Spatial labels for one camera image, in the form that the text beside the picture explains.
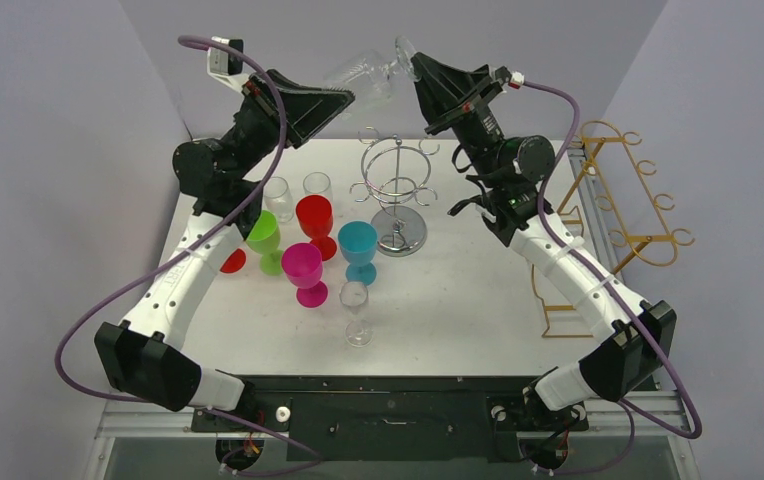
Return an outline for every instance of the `plastic wine glass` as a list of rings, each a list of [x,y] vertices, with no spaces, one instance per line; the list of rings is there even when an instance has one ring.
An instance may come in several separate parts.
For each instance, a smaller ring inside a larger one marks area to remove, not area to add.
[[[335,256],[338,246],[329,237],[335,219],[332,217],[332,204],[326,197],[309,195],[297,203],[297,220],[302,231],[311,237],[311,244],[320,249],[323,261]]]
[[[350,222],[338,231],[341,253],[350,266],[347,267],[347,281],[370,285],[376,280],[376,266],[371,262],[376,255],[379,234],[367,222]]]
[[[347,282],[338,295],[341,305],[352,315],[344,335],[347,343],[354,347],[363,347],[373,340],[373,326],[367,321],[364,310],[367,308],[367,286],[361,282]]]
[[[323,257],[320,250],[310,243],[291,245],[282,255],[282,269],[295,287],[297,301],[306,308],[323,305],[329,296],[329,289],[321,282],[323,278]]]
[[[223,262],[223,266],[220,267],[221,273],[237,273],[247,263],[247,254],[240,248],[236,249],[229,258]]]
[[[284,252],[279,250],[279,242],[282,236],[279,233],[279,223],[276,216],[267,210],[261,211],[261,216],[252,227],[252,231],[247,236],[247,245],[253,252],[261,255],[258,262],[261,271],[267,275],[280,275],[282,273],[282,255]]]

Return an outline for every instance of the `red cup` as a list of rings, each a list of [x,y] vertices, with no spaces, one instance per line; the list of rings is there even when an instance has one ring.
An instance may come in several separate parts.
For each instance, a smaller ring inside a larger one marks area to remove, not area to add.
[[[311,237],[311,244],[320,250],[323,261],[335,256],[338,244],[329,237],[335,219],[332,204],[326,197],[309,195],[297,203],[297,220],[303,233]]]
[[[244,264],[247,263],[247,254],[240,248],[229,255],[223,266],[220,267],[220,271],[223,273],[235,273],[244,268]]]

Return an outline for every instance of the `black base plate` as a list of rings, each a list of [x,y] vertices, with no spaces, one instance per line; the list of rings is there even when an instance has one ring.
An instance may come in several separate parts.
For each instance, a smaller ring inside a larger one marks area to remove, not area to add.
[[[484,457],[503,461],[497,449],[514,458],[517,432],[538,431],[522,415],[521,391],[536,377],[287,377],[244,376],[256,387],[265,426],[290,431],[291,438],[327,460],[449,460]],[[510,412],[497,426],[491,409]],[[290,420],[276,420],[287,406]],[[587,430],[583,421],[574,430]],[[203,412],[191,423],[195,432],[248,431]],[[310,460],[288,450],[288,460]]]

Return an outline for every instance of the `silver wine glass holder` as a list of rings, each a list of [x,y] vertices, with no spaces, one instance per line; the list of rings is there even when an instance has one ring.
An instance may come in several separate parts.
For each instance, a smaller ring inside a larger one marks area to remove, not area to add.
[[[366,127],[367,130],[376,134],[376,139],[363,138],[361,132],[358,134],[359,142],[367,145],[364,154],[361,156],[361,176],[364,181],[356,182],[350,186],[350,193],[359,185],[367,190],[364,198],[358,198],[356,202],[365,202],[371,197],[379,202],[382,208],[370,223],[379,232],[377,249],[384,255],[391,257],[404,257],[418,251],[426,243],[427,229],[423,217],[413,208],[403,204],[412,200],[422,207],[429,206],[429,203],[421,201],[418,195],[421,192],[428,191],[438,199],[438,193],[426,184],[429,182],[429,176],[432,174],[432,163],[429,157],[438,153],[441,149],[437,145],[435,150],[428,152],[423,149],[423,141],[418,142],[417,147],[403,145],[402,138],[399,135],[390,135],[383,137],[378,130],[373,127]],[[400,162],[406,155],[417,155],[426,162],[426,177],[418,183],[411,177],[400,174]],[[376,185],[370,180],[370,169],[380,158],[395,158],[395,173],[390,180]]]

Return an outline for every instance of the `pink wine glass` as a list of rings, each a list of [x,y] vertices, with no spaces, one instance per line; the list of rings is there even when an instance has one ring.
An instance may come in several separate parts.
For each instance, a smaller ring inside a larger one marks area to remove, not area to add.
[[[291,245],[282,254],[282,270],[295,287],[297,301],[306,308],[323,305],[329,289],[321,282],[323,278],[323,255],[310,243]]]

